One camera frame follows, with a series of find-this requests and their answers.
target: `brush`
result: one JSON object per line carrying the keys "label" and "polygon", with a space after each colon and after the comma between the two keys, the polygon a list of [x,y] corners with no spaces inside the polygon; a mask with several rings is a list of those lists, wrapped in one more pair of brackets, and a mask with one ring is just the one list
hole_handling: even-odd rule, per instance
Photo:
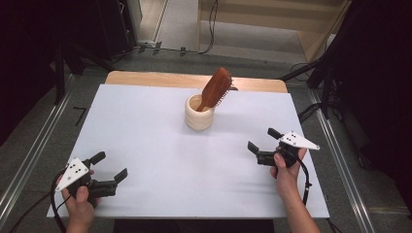
{"label": "brush", "polygon": [[203,89],[202,102],[196,110],[202,112],[205,107],[213,108],[220,104],[226,96],[231,83],[232,78],[229,72],[225,68],[219,68]]}

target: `human hand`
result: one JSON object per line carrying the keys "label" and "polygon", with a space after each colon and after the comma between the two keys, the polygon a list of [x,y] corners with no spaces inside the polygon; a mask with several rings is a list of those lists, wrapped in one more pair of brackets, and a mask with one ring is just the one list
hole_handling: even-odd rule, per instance
{"label": "human hand", "polygon": [[[300,160],[303,159],[307,149],[300,149],[298,156]],[[300,163],[296,162],[290,168],[287,168],[285,159],[280,153],[275,153],[274,160],[277,167],[270,169],[270,174],[273,178],[277,179],[276,190],[280,197],[285,198],[298,195],[297,191],[297,175],[299,174]]]}
{"label": "human hand", "polygon": [[67,232],[88,232],[88,229],[93,224],[94,209],[93,206],[87,201],[88,188],[86,186],[80,186],[76,193],[76,198],[70,195],[69,190],[64,188],[62,196],[65,202],[67,211],[69,212],[69,224],[67,226]]}

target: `wooden table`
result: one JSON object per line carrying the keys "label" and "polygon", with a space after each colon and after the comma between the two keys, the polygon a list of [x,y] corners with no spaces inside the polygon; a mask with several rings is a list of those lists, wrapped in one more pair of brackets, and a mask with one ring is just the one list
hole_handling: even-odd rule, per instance
{"label": "wooden table", "polygon": [[[109,73],[106,84],[132,84],[165,87],[203,88],[212,76],[184,75],[156,72]],[[264,80],[233,77],[233,86],[239,90],[288,93],[286,85],[279,80]]]}

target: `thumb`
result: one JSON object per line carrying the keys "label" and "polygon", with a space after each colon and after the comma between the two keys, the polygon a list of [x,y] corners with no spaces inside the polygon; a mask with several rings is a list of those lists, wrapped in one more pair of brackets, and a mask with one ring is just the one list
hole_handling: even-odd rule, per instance
{"label": "thumb", "polygon": [[76,200],[78,203],[84,203],[88,198],[88,188],[86,186],[80,186],[76,194]]}
{"label": "thumb", "polygon": [[275,153],[274,159],[279,171],[286,169],[285,159],[280,153]]}

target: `white table surface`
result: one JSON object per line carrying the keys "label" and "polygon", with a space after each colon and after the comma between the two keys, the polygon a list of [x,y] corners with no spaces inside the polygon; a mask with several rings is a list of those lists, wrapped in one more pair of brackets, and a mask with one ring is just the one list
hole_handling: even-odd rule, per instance
{"label": "white table surface", "polygon": [[[100,85],[69,160],[105,151],[107,157],[91,166],[92,177],[111,181],[123,168],[128,177],[116,196],[101,199],[97,216],[286,217],[269,167],[257,165],[247,145],[251,141],[261,150],[275,150],[279,142],[267,135],[269,127],[303,135],[291,96],[230,91],[215,110],[212,126],[197,132],[185,124],[185,102],[200,92]],[[307,208],[312,217],[329,217],[309,151],[303,162],[312,184]],[[301,195],[304,179],[300,172]],[[55,196],[58,205],[63,200],[59,193]],[[59,213],[68,216],[64,206]]]}

